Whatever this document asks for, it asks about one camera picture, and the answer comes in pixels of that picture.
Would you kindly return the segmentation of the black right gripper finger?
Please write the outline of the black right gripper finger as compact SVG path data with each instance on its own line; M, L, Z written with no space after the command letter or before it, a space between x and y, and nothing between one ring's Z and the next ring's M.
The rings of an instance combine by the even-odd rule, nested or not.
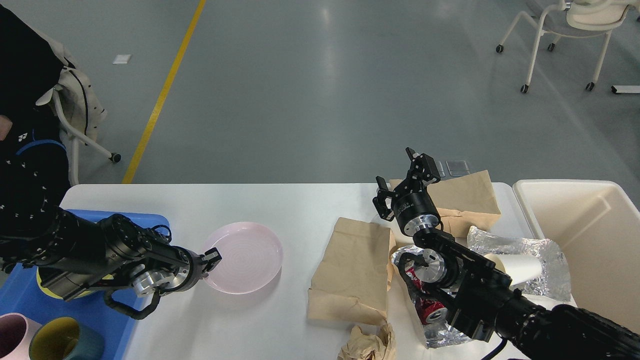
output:
M393 221L395 214L390 208L390 205L388 205L387 200L395 199L397 194L395 191L391 191L388 188L387 182L384 178L376 176L375 182L377 184L377 191L375 197L372 199L372 203L379 218L391 222Z
M434 158L425 153L417 153L409 146L405 148L405 151L410 159L406 180L410 183L420 182L425 187L432 183L438 183L441 180L441 173Z

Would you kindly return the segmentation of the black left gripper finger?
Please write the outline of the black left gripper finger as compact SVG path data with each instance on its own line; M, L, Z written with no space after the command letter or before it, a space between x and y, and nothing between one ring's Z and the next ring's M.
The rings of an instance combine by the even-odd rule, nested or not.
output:
M222 260L222 255L216 247L211 247L203 254L199 255L199 264L201 265L201 273L207 274L211 272Z

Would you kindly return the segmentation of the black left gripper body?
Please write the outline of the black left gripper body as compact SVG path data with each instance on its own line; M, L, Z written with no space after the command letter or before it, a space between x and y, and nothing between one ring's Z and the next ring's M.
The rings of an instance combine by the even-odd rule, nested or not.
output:
M152 255L154 265L151 272L161 272L160 280L152 285L163 293L184 292L203 278L205 260L203 255L183 247L173 247L170 254Z

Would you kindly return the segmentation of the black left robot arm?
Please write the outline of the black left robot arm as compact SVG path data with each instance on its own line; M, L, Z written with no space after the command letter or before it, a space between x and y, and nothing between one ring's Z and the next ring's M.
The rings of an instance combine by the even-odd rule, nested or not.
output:
M222 260L215 247L198 254L170 240L121 213L92 222L62 209L32 164L1 157L1 260L49 269L41 286L66 302L101 291L106 306L140 321Z

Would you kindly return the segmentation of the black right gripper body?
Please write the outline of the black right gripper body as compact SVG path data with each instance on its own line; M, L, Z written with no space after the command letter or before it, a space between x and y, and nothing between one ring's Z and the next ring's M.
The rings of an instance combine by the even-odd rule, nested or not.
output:
M412 237L419 230L441 225L441 215L422 180L405 178L393 191L391 210L403 235Z

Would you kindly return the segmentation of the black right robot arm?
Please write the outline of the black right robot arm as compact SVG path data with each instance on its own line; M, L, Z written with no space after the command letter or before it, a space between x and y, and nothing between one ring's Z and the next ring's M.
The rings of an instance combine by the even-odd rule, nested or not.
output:
M435 160L406 148L410 167L393 190L382 177L372 202L386 221L420 248L404 252L397 269L410 296L434 300L446 322L473 340L501 338L490 360L507 342L531 360L637 360L639 336L597 313L560 304L548 310L512 291L512 279L496 264L457 243L444 231L441 215L426 189L441 180Z

